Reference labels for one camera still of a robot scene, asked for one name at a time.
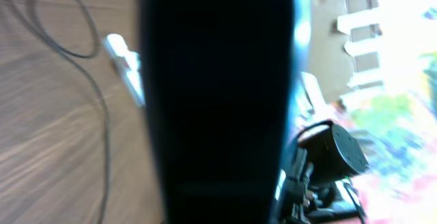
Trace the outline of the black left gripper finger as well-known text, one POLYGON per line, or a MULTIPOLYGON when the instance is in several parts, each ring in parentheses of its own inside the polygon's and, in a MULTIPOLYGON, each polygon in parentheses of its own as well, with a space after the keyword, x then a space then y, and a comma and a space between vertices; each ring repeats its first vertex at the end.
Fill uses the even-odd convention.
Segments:
POLYGON ((290 101, 292 0, 141 0, 166 223, 267 223, 290 101))

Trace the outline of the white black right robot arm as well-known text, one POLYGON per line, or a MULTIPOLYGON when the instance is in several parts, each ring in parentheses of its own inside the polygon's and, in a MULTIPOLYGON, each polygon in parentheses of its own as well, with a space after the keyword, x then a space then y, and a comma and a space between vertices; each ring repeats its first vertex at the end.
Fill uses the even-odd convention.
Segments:
POLYGON ((303 128, 286 148, 271 223, 365 222, 350 180, 369 167, 357 139, 334 121, 322 120, 303 128))

